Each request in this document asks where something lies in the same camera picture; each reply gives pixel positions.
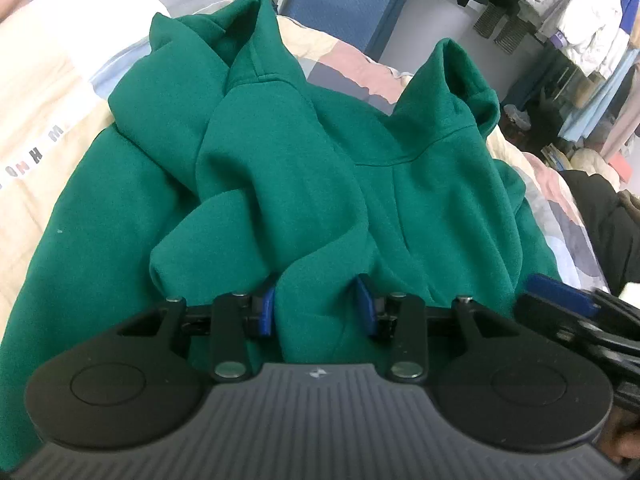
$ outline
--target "bed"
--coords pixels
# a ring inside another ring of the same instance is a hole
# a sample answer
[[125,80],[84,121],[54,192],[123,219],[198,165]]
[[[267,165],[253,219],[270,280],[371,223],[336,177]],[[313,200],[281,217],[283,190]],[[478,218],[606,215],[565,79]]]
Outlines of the bed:
[[[0,0],[0,336],[57,197],[84,152],[111,123],[107,97],[149,53],[152,16],[212,13],[232,0]],[[278,17],[285,46],[307,80],[390,114],[412,75]],[[493,158],[526,184],[526,198],[562,280],[606,289],[584,222],[564,180],[496,127]]]

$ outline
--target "green hoodie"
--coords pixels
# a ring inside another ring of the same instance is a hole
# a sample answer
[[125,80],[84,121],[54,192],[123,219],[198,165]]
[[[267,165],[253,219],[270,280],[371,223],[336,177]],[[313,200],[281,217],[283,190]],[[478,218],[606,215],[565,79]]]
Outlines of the green hoodie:
[[12,311],[0,466],[36,443],[22,406],[33,370],[163,296],[208,303],[278,272],[285,361],[378,362],[350,298],[360,272],[427,304],[472,294],[503,314],[529,273],[558,278],[523,182],[485,148],[495,92],[453,41],[386,116],[308,84],[268,0],[156,14],[149,40]]

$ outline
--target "person's hand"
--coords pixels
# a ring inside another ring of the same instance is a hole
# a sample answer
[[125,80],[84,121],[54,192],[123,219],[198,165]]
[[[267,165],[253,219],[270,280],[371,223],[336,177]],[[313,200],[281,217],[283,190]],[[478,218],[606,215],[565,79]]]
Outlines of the person's hand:
[[600,439],[598,449],[616,463],[623,458],[640,458],[639,417],[614,406]]

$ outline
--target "circular pad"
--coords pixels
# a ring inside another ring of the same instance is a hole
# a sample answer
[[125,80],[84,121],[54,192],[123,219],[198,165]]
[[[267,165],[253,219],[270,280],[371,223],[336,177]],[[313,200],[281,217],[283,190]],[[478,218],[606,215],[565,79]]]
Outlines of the circular pad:
[[481,340],[443,371],[435,393],[459,430],[519,452],[592,442],[612,405],[610,382],[595,364],[533,335]]
[[82,370],[71,381],[74,395],[94,406],[115,406],[137,397],[145,387],[145,376],[136,367],[106,363]]

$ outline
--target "blue tab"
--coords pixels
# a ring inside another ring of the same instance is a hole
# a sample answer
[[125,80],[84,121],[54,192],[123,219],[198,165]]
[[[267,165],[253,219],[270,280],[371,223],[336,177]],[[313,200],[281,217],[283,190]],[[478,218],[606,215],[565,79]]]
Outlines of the blue tab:
[[543,274],[532,274],[524,285],[525,291],[550,303],[561,306],[584,317],[594,317],[598,307],[582,290],[557,282]]
[[276,288],[272,286],[264,295],[262,300],[262,313],[258,322],[258,330],[261,337],[271,336],[271,327],[273,326],[273,307],[276,296]]
[[378,333],[378,323],[373,298],[364,282],[358,276],[355,279],[355,285],[356,308],[358,309],[362,326],[367,335],[374,336]]

